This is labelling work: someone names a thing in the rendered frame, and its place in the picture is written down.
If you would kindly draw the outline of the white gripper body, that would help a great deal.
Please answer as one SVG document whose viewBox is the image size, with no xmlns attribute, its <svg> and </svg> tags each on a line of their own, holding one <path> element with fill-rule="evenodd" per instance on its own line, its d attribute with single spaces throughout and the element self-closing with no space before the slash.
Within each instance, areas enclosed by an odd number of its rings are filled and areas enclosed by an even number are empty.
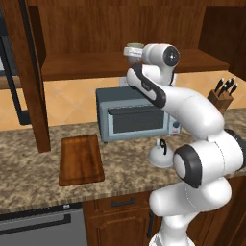
<svg viewBox="0 0 246 246">
<path fill-rule="evenodd" d="M 127 57 L 142 58 L 142 49 L 136 47 L 125 47 L 124 55 Z"/>
</svg>

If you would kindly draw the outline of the narrow wooden cabinet door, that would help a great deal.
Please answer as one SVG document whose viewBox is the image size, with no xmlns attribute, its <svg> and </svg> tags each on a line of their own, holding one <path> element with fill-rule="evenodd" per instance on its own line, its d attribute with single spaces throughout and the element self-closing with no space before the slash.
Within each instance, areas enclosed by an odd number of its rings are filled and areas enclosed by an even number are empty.
<svg viewBox="0 0 246 246">
<path fill-rule="evenodd" d="M 246 81 L 246 6 L 206 7 L 199 49 Z"/>
</svg>

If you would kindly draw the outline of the wide wooden cabinet door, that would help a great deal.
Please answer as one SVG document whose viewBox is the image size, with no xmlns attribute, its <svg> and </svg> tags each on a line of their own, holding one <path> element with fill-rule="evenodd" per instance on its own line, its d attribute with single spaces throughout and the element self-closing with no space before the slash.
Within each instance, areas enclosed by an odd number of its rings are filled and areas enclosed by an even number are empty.
<svg viewBox="0 0 246 246">
<path fill-rule="evenodd" d="M 0 0 L 37 149 L 51 150 L 45 93 L 27 0 Z"/>
</svg>

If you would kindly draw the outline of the white kettle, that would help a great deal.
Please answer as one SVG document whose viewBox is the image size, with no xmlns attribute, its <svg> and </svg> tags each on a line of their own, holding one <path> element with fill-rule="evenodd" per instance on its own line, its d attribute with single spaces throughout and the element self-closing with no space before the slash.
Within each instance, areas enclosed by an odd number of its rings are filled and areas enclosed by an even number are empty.
<svg viewBox="0 0 246 246">
<path fill-rule="evenodd" d="M 158 167 L 167 168 L 173 165 L 173 150 L 169 148 L 163 138 L 156 139 L 156 145 L 148 155 L 148 161 Z"/>
</svg>

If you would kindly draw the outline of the brown wooden tray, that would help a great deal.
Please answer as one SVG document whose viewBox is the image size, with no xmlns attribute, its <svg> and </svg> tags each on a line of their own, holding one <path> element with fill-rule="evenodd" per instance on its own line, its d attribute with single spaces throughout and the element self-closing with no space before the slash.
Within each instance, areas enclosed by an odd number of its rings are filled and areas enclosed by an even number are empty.
<svg viewBox="0 0 246 246">
<path fill-rule="evenodd" d="M 59 185 L 83 185 L 105 180 L 97 135 L 61 140 Z"/>
</svg>

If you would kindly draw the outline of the blue-grey toaster oven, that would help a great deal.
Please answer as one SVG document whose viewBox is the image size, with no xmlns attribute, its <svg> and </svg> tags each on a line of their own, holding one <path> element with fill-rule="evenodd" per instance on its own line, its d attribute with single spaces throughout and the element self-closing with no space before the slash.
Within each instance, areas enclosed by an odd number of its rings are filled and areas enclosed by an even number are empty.
<svg viewBox="0 0 246 246">
<path fill-rule="evenodd" d="M 129 86 L 96 89 L 97 120 L 103 142 L 178 135 L 181 124 Z"/>
</svg>

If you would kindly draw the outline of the wooden knife block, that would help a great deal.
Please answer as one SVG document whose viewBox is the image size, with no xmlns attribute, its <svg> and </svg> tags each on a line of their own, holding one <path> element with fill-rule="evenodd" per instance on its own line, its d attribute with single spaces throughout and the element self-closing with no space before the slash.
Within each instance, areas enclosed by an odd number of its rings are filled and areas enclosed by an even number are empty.
<svg viewBox="0 0 246 246">
<path fill-rule="evenodd" d="M 208 99 L 217 107 L 217 109 L 224 114 L 230 103 L 233 101 L 232 95 L 224 91 L 221 95 L 213 89 L 208 96 Z"/>
</svg>

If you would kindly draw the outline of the wooden drawer front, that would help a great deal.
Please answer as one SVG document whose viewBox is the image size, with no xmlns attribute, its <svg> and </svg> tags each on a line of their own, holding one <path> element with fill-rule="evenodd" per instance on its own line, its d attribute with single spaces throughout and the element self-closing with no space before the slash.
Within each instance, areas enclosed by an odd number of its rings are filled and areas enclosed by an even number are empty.
<svg viewBox="0 0 246 246">
<path fill-rule="evenodd" d="M 128 209 L 145 208 L 149 206 L 149 196 L 150 196 L 150 191 L 145 191 L 145 192 L 138 192 L 133 194 L 103 198 L 97 201 L 97 208 L 101 212 L 113 212 L 113 211 L 123 211 Z M 116 208 L 111 207 L 111 200 L 113 200 L 114 202 L 123 202 L 123 201 L 130 200 L 131 197 L 135 197 L 134 204 L 128 206 L 116 207 Z"/>
</svg>

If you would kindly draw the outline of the wooden base cupboard door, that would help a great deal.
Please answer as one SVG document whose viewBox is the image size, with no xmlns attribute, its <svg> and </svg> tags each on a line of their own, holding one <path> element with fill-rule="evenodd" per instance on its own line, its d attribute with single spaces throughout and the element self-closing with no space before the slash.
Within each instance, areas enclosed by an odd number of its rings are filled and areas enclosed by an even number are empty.
<svg viewBox="0 0 246 246">
<path fill-rule="evenodd" d="M 155 215 L 151 238 L 147 238 L 149 212 L 149 208 L 130 209 L 86 218 L 87 246 L 149 246 L 161 224 Z"/>
</svg>

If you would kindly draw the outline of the plain wooden cupboard door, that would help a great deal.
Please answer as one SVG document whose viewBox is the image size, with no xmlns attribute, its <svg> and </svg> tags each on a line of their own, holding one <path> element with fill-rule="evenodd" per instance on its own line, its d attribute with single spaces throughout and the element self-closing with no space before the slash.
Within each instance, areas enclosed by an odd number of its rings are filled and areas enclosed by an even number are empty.
<svg viewBox="0 0 246 246">
<path fill-rule="evenodd" d="M 233 196 L 221 209 L 202 212 L 187 234 L 196 246 L 246 246 L 246 176 L 229 179 Z"/>
</svg>

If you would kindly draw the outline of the grey dishwasher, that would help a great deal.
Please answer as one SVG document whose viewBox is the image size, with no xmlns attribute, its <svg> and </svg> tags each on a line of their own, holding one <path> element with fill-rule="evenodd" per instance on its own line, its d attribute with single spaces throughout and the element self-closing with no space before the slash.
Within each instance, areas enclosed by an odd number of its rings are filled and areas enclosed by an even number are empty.
<svg viewBox="0 0 246 246">
<path fill-rule="evenodd" d="M 0 231 L 62 220 L 66 214 L 71 215 L 69 224 L 0 235 L 0 246 L 87 246 L 81 203 L 0 214 Z"/>
</svg>

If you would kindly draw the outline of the wooden wall cabinet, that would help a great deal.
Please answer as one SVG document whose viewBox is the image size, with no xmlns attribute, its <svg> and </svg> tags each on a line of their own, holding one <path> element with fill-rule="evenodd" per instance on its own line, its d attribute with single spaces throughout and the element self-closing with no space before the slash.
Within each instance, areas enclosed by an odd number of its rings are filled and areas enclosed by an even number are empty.
<svg viewBox="0 0 246 246">
<path fill-rule="evenodd" d="M 27 0 L 45 81 L 126 74 L 129 42 L 170 43 L 177 73 L 228 70 L 199 49 L 206 7 L 246 0 Z"/>
</svg>

